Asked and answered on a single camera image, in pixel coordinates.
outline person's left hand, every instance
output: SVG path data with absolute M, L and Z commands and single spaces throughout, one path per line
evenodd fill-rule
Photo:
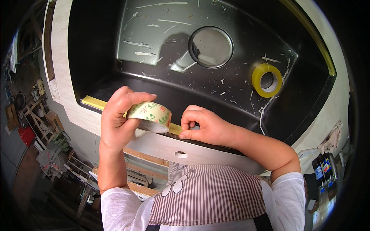
M 134 92 L 128 86 L 118 89 L 109 99 L 101 114 L 100 148 L 105 153 L 119 153 L 132 139 L 140 119 L 126 119 L 123 117 L 132 105 L 143 101 L 153 101 L 155 94 Z

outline yellow tape roll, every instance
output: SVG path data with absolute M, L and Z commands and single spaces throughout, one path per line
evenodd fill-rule
M 141 119 L 138 129 L 154 133 L 167 133 L 171 124 L 172 113 L 166 107 L 144 101 L 133 105 L 127 112 L 127 119 Z
M 274 78 L 272 85 L 268 88 L 262 88 L 262 76 L 268 72 L 271 72 Z M 283 78 L 281 77 L 280 71 L 271 64 L 263 63 L 257 66 L 252 74 L 252 85 L 256 92 L 264 98 L 270 98 L 276 95 L 281 88 L 282 82 Z

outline hand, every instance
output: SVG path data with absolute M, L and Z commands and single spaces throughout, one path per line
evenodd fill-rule
M 118 89 L 109 99 L 101 115 L 100 147 L 108 148 L 106 151 L 119 153 L 132 139 L 141 121 L 126 119 L 123 115 L 132 105 L 153 101 L 156 97 L 155 94 L 134 92 L 127 86 Z
M 200 130 L 189 130 L 195 122 L 199 123 Z M 190 105 L 181 118 L 182 132 L 180 139 L 192 139 L 212 145 L 230 146 L 235 135 L 236 126 L 221 119 L 218 115 L 205 108 Z

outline sink basin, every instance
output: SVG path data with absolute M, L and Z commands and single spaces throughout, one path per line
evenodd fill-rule
M 325 46 L 318 43 L 320 35 L 312 36 L 315 27 L 299 18 L 304 13 L 298 5 L 286 0 L 158 3 L 167 4 L 73 1 L 68 58 L 81 106 L 100 112 L 81 100 L 89 95 L 107 102 L 127 85 L 157 94 L 156 102 L 171 110 L 172 123 L 179 125 L 185 108 L 196 104 L 254 132 L 262 133 L 261 124 L 266 135 L 289 145 L 316 118 L 333 87 L 335 69 Z M 220 29 L 231 41 L 231 55 L 221 66 L 205 67 L 190 55 L 192 35 L 208 26 Z M 260 122 L 260 109 L 270 98 L 253 89 L 251 76 L 266 59 L 275 60 L 268 64 L 286 77 Z

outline red box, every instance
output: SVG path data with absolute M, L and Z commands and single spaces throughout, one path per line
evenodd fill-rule
M 24 144 L 29 147 L 32 144 L 33 139 L 35 138 L 35 133 L 32 131 L 31 127 L 27 126 L 27 128 L 23 128 L 19 126 L 18 133 Z

